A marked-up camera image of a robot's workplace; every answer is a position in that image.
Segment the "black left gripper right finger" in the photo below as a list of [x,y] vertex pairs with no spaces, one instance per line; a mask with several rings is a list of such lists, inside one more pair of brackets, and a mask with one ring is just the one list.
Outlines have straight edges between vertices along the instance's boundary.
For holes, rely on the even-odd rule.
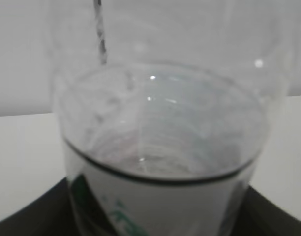
[[301,221],[250,187],[235,222],[237,236],[301,236]]

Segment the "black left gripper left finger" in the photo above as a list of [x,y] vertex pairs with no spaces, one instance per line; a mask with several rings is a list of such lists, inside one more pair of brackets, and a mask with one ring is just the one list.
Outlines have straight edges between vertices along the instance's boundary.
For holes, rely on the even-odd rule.
[[66,179],[0,221],[0,236],[77,236]]

